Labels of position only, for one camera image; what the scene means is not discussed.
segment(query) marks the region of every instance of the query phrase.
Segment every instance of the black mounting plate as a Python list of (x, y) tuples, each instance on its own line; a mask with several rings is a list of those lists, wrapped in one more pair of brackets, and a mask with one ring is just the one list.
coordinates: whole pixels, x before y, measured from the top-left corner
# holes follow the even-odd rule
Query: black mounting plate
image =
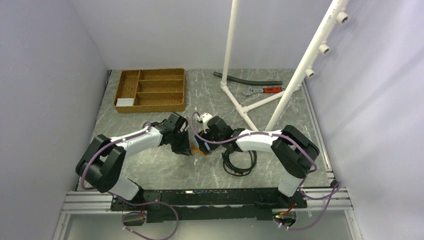
[[(256, 218), (272, 220), (272, 209), (306, 208), (304, 197), (297, 191), (286, 202), (279, 196), (276, 187), (229, 188), (229, 189), (188, 189), (188, 190), (145, 190), (146, 202), (155, 200), (175, 206), (180, 220), (241, 219)], [(140, 211), (141, 206), (128, 206), (113, 199), (112, 211)], [(169, 207), (159, 204), (146, 206), (147, 223), (172, 221), (175, 215)]]

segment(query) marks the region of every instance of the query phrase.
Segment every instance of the white enclosure wall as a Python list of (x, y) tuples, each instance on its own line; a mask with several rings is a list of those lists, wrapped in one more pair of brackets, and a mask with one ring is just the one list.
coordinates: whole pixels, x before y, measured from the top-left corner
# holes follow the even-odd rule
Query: white enclosure wall
[(424, 236), (424, 2), (351, 0), (307, 88), (365, 240)]
[(53, 237), (107, 79), (68, 0), (0, 1), (0, 239)]
[[(72, 0), (109, 69), (221, 69), (231, 0)], [(230, 68), (295, 68), (331, 0), (243, 0)]]

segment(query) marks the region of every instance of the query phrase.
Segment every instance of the wicker organizer tray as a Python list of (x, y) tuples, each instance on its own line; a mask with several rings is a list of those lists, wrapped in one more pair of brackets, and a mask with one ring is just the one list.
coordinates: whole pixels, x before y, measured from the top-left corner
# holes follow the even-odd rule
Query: wicker organizer tray
[[(133, 106), (117, 106), (133, 99)], [(186, 72), (183, 68), (124, 70), (113, 106), (120, 114), (182, 112), (186, 109)]]

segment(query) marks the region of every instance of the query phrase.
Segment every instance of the small yellow object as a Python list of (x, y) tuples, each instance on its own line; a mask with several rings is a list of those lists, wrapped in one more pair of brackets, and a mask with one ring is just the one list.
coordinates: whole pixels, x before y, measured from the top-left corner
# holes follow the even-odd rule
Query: small yellow object
[(196, 145), (194, 145), (192, 142), (190, 142), (191, 145), (191, 155), (195, 155), (196, 153), (200, 153), (202, 156), (205, 156), (205, 154), (198, 149), (198, 147)]

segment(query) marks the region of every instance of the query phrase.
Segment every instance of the gray floor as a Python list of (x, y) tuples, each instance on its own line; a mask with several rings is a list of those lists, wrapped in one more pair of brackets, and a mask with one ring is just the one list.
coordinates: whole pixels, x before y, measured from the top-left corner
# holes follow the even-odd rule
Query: gray floor
[[(217, 69), (189, 69), (186, 71), (187, 95), (186, 110), (179, 112), (184, 117), (197, 110), (223, 118), (233, 128), (249, 128), (235, 110), (230, 99), (220, 88), (220, 78), (213, 76)], [(291, 69), (230, 69), (229, 75), (255, 81), (282, 80), (283, 86), (289, 83), (294, 71)], [(144, 121), (162, 121), (169, 116), (167, 112), (158, 113), (117, 113), (113, 107), (121, 71), (111, 73), (104, 98), (98, 112), (93, 135), (107, 137), (125, 135), (141, 129)], [(246, 97), (241, 94), (246, 85), (228, 82), (228, 87), (242, 105), (249, 105), (264, 99), (269, 94), (257, 93)], [(259, 130), (264, 130), (278, 100), (253, 109), (248, 114)], [(320, 146), (314, 125), (308, 111), (303, 89), (295, 92), (278, 120), (275, 130), (285, 125), (294, 125), (317, 146)], [(281, 163), (271, 153), (259, 152), (255, 169), (245, 177), (234, 177), (224, 172), (221, 152), (218, 148), (208, 156), (181, 156), (171, 152), (169, 145), (152, 148), (138, 153), (124, 162), (122, 174), (137, 182), (144, 189), (209, 189), (209, 188), (259, 188), (276, 187), (284, 174)], [(247, 167), (250, 158), (247, 153), (234, 153), (231, 159), (236, 166)], [(306, 187), (325, 187), (329, 185), (326, 165), (322, 154), (316, 160), (318, 171), (310, 174)]]

